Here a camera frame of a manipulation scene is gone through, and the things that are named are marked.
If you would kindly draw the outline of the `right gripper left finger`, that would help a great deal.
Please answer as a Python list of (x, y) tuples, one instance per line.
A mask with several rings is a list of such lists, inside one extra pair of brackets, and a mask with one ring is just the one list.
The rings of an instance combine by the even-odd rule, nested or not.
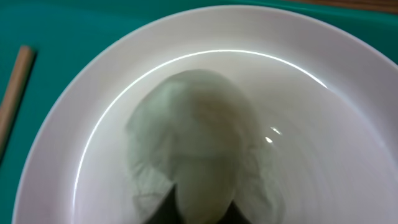
[(157, 210), (144, 222), (144, 224), (182, 224), (176, 203), (176, 185), (174, 185), (163, 199)]

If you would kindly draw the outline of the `white napkin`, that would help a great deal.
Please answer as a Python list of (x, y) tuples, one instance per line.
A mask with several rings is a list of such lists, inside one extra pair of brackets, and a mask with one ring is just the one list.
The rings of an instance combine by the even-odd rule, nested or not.
[(133, 201), (146, 221), (176, 185), (183, 223), (217, 223), (232, 201), (250, 223), (280, 223), (284, 202), (254, 110), (209, 70), (166, 78), (126, 125)]

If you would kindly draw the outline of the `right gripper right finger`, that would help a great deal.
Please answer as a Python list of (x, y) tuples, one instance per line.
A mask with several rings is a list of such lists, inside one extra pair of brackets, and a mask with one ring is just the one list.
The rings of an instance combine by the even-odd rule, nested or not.
[(249, 220), (241, 213), (234, 201), (229, 205), (225, 215), (217, 224), (251, 224)]

